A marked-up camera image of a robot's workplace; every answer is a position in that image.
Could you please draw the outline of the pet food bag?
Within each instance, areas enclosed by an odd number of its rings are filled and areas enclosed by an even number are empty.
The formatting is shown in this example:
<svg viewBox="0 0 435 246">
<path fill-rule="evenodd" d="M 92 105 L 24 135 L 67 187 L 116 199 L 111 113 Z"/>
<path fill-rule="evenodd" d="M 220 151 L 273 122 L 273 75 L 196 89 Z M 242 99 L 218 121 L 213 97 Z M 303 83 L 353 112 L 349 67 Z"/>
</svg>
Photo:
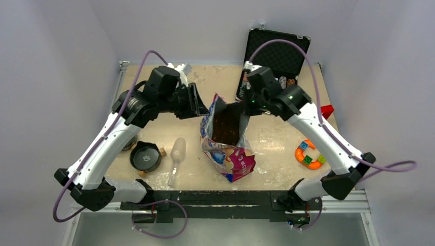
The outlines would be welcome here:
<svg viewBox="0 0 435 246">
<path fill-rule="evenodd" d="M 241 102 L 228 103 L 215 94 L 209 114 L 200 123 L 202 151 L 230 183 L 253 172 L 256 165 L 245 136 L 249 120 Z"/>
</svg>

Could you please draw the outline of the clear plastic scoop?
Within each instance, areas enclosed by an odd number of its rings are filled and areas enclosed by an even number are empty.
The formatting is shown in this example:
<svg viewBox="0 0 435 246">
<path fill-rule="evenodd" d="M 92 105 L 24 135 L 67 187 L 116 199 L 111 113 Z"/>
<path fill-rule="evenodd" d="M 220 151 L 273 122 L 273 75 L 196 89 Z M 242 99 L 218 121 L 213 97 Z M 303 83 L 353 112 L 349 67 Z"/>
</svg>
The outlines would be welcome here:
<svg viewBox="0 0 435 246">
<path fill-rule="evenodd" d="M 179 137 L 173 144 L 170 157 L 172 160 L 172 168 L 168 179 L 168 186 L 173 187 L 176 179 L 176 174 L 181 162 L 186 156 L 186 141 L 184 138 Z"/>
</svg>

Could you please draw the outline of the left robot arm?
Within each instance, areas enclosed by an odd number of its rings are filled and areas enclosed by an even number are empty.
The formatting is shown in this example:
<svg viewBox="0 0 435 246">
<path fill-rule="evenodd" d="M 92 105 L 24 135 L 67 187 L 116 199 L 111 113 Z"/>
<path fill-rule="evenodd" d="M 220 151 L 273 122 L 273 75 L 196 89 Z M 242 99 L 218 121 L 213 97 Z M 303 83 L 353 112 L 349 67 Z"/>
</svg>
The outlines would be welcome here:
<svg viewBox="0 0 435 246">
<path fill-rule="evenodd" d="M 208 114 L 196 84 L 187 81 L 190 70 L 188 64 L 156 67 L 147 80 L 120 94 L 91 146 L 72 166 L 54 174 L 78 204 L 91 211 L 111 202 L 131 202 L 141 210 L 151 207 L 152 188 L 145 182 L 104 175 L 122 148 L 160 113 L 173 113 L 178 119 Z"/>
</svg>

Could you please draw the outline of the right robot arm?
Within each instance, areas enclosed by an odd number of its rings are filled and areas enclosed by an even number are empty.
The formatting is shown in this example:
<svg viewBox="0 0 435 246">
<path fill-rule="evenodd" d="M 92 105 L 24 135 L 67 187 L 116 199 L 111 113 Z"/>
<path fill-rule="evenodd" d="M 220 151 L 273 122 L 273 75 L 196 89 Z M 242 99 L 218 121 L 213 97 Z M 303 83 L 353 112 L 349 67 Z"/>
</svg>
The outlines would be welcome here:
<svg viewBox="0 0 435 246">
<path fill-rule="evenodd" d="M 288 194 L 289 204 L 296 209 L 308 200 L 329 195 L 344 200 L 369 169 L 362 162 L 375 162 L 370 152 L 362 153 L 347 142 L 318 112 L 311 97 L 298 85 L 283 89 L 270 68 L 247 64 L 248 87 L 243 102 L 248 115 L 270 112 L 290 123 L 309 139 L 326 158 L 330 172 L 318 179 L 302 180 Z"/>
</svg>

